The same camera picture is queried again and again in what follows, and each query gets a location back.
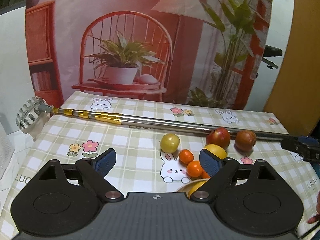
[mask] human hand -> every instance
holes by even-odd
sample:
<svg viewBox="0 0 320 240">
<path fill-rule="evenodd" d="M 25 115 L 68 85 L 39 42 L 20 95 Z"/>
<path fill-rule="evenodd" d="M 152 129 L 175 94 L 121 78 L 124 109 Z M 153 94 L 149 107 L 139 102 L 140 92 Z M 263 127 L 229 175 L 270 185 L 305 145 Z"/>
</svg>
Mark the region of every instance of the human hand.
<svg viewBox="0 0 320 240">
<path fill-rule="evenodd" d="M 317 197 L 317 207 L 316 207 L 317 214 L 307 221 L 308 224 L 313 224 L 320 220 L 320 192 L 318 193 Z"/>
</svg>

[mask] lampshade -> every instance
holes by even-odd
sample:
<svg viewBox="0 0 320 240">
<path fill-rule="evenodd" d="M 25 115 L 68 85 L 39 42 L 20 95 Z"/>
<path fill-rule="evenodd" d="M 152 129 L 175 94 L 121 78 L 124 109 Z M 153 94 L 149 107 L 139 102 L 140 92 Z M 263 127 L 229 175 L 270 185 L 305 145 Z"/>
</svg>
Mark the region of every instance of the lampshade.
<svg viewBox="0 0 320 240">
<path fill-rule="evenodd" d="M 152 10 L 188 16 L 213 23 L 199 0 L 160 0 Z"/>
</svg>

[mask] tall green plant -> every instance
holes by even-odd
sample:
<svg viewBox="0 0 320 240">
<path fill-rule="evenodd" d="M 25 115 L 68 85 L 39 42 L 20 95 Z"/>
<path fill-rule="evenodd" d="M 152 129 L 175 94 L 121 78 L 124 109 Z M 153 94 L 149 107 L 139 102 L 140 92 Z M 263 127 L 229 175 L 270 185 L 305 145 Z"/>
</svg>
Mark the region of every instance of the tall green plant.
<svg viewBox="0 0 320 240">
<path fill-rule="evenodd" d="M 223 52 L 216 53 L 214 64 L 220 67 L 220 73 L 211 72 L 211 97 L 199 88 L 190 91 L 191 100 L 188 104 L 207 107 L 223 107 L 230 94 L 235 78 L 231 79 L 232 70 L 238 62 L 247 58 L 248 55 L 254 57 L 252 50 L 246 44 L 248 35 L 255 33 L 253 24 L 256 17 L 265 20 L 253 7 L 253 0 L 243 0 L 241 3 L 235 0 L 219 1 L 223 14 L 231 24 L 230 30 L 226 30 L 224 23 L 214 9 L 207 3 L 202 3 L 204 10 L 214 23 L 210 26 L 221 32 L 223 39 Z"/>
<path fill-rule="evenodd" d="M 127 41 L 119 31 L 116 31 L 116 36 L 117 42 L 92 36 L 92 38 L 100 41 L 99 47 L 102 52 L 85 57 L 92 58 L 89 62 L 95 63 L 94 73 L 95 70 L 100 69 L 98 78 L 104 76 L 106 68 L 109 66 L 118 68 L 136 67 L 141 72 L 142 66 L 152 67 L 152 63 L 164 64 L 162 60 L 155 57 L 155 52 L 149 50 L 148 43 L 132 41 L 132 38 Z"/>
</svg>

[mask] bowl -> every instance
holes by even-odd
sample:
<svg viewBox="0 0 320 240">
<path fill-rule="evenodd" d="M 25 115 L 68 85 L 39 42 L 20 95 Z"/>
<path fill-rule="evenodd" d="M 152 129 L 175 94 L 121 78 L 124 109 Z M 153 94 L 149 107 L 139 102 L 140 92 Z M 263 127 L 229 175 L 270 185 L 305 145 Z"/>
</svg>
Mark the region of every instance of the bowl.
<svg viewBox="0 0 320 240">
<path fill-rule="evenodd" d="M 182 187 L 178 188 L 176 192 L 185 192 L 188 196 L 189 191 L 192 189 L 192 187 L 197 184 L 198 182 L 204 181 L 204 180 L 209 180 L 209 179 L 196 179 L 192 180 L 189 183 L 183 185 Z"/>
</svg>

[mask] lemon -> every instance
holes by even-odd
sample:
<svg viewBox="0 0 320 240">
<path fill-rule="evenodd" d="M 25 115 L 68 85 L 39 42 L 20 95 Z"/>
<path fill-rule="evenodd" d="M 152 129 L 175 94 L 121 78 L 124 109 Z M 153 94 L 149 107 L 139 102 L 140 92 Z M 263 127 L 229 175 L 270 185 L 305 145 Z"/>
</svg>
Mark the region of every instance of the lemon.
<svg viewBox="0 0 320 240">
<path fill-rule="evenodd" d="M 200 188 L 204 183 L 206 183 L 207 180 L 204 180 L 204 181 L 200 181 L 198 182 L 197 184 L 195 184 L 191 190 L 189 191 L 188 193 L 188 198 L 190 198 L 191 194 L 194 193 L 198 188 Z"/>
<path fill-rule="evenodd" d="M 218 145 L 207 144 L 204 148 L 207 149 L 209 152 L 212 152 L 214 155 L 216 155 L 220 159 L 224 159 L 227 157 L 226 151 Z"/>
<path fill-rule="evenodd" d="M 160 141 L 160 148 L 165 153 L 174 153 L 179 146 L 180 139 L 173 133 L 165 134 Z"/>
</svg>

